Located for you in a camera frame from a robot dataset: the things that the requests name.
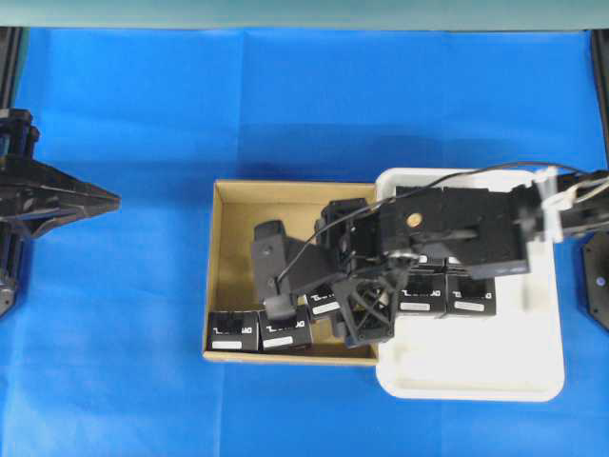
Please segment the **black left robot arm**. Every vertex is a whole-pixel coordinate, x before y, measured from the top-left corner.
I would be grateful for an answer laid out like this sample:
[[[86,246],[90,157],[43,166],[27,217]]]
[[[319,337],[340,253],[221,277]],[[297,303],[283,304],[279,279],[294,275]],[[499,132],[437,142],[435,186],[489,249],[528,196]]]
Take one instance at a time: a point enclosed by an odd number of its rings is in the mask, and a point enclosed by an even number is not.
[[[39,130],[24,109],[1,110],[1,313],[13,308],[25,245],[120,207],[121,198],[34,159]]]

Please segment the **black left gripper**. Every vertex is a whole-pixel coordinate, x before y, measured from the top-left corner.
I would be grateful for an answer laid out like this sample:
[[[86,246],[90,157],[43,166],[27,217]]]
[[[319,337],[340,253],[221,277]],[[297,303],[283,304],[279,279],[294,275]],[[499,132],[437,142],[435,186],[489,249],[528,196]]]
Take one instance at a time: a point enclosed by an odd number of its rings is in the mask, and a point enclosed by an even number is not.
[[[60,209],[60,204],[105,204]],[[1,159],[1,222],[25,238],[120,207],[120,196],[33,159]]]

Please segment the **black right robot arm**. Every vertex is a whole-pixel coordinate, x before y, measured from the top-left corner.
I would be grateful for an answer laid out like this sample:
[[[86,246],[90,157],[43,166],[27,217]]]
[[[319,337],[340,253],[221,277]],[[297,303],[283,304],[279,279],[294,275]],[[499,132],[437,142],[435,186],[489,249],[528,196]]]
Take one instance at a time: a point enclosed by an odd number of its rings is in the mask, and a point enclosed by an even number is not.
[[[607,226],[604,171],[543,174],[507,191],[450,188],[439,178],[375,203],[331,201],[307,240],[288,236],[279,220],[258,225],[254,285],[272,321],[293,318],[299,296],[330,288],[336,334],[357,348],[392,338],[399,295],[421,273],[422,257],[454,258],[475,280],[523,274],[528,242],[558,243]]]

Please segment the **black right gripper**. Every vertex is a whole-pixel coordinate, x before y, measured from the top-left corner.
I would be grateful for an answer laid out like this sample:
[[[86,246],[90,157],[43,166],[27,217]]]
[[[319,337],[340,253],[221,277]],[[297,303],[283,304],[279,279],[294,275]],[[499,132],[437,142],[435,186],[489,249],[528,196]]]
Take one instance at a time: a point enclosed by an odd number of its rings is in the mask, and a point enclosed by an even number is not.
[[[257,225],[251,244],[254,287],[268,319],[292,319],[297,299],[283,273],[301,247],[281,220]],[[397,290],[404,284],[404,205],[393,197],[373,205],[334,200],[315,226],[313,284],[332,285],[346,327],[347,347],[394,336]]]

